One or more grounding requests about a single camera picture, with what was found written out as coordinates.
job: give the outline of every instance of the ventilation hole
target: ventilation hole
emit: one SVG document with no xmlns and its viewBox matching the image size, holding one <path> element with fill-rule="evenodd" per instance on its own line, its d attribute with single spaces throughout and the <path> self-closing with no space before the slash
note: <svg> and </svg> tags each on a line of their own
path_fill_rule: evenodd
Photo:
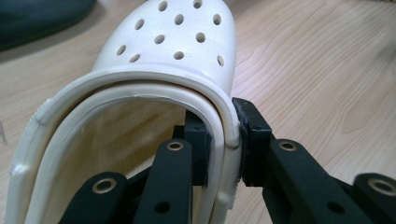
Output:
<svg viewBox="0 0 396 224">
<path fill-rule="evenodd" d="M 155 39 L 154 39 L 154 42 L 156 44 L 161 44 L 164 40 L 165 40 L 165 36 L 164 35 L 157 35 L 157 37 L 155 37 Z"/>
<path fill-rule="evenodd" d="M 134 26 L 134 28 L 135 28 L 136 30 L 140 30 L 140 28 L 142 28 L 143 24 L 145 24 L 145 21 L 144 21 L 144 20 L 139 20 L 139 21 L 136 23 L 136 25 Z"/>
<path fill-rule="evenodd" d="M 184 21 L 183 15 L 178 14 L 178 15 L 175 17 L 175 24 L 176 24 L 176 25 L 180 25 L 181 23 L 183 23 L 183 21 Z"/>
<path fill-rule="evenodd" d="M 121 55 L 121 54 L 123 54 L 123 52 L 126 50 L 126 46 L 125 45 L 122 45 L 120 48 L 119 48 L 119 50 L 117 50 L 117 55 Z"/>
<path fill-rule="evenodd" d="M 201 0 L 195 0 L 193 3 L 195 8 L 200 8 L 202 6 L 202 1 Z"/>
<path fill-rule="evenodd" d="M 184 53 L 181 52 L 181 51 L 178 51 L 178 52 L 175 53 L 174 58 L 176 60 L 180 60 L 180 59 L 184 58 Z"/>
<path fill-rule="evenodd" d="M 168 3 L 166 1 L 163 1 L 160 3 L 160 5 L 158 6 L 158 10 L 160 11 L 165 11 L 166 8 L 168 7 Z"/>
<path fill-rule="evenodd" d="M 216 14 L 216 15 L 213 17 L 213 22 L 214 22 L 216 25 L 220 25 L 220 24 L 221 24 L 221 16 L 220 16 L 219 14 Z"/>
<path fill-rule="evenodd" d="M 218 56 L 218 63 L 220 66 L 224 66 L 224 59 L 221 56 Z"/>
<path fill-rule="evenodd" d="M 131 60 L 129 60 L 129 62 L 130 62 L 130 63 L 134 63 L 134 62 L 136 62 L 137 60 L 139 60 L 139 58 L 140 58 L 140 54 L 136 54 L 134 57 L 131 58 Z"/>
<path fill-rule="evenodd" d="M 204 43 L 205 42 L 205 35 L 203 33 L 198 33 L 196 36 L 196 39 L 199 43 Z"/>
</svg>

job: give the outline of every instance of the white rubber shoe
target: white rubber shoe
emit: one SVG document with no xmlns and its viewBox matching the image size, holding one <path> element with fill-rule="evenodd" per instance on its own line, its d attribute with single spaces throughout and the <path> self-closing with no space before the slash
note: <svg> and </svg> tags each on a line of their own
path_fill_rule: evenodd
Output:
<svg viewBox="0 0 396 224">
<path fill-rule="evenodd" d="M 29 121 L 13 161 L 6 223 L 56 223 L 91 176 L 136 174 L 186 109 L 213 136 L 208 186 L 194 189 L 193 222 L 224 222 L 240 163 L 229 97 L 234 64 L 233 18 L 222 1 L 147 1 L 109 38 L 92 72 Z"/>
</svg>

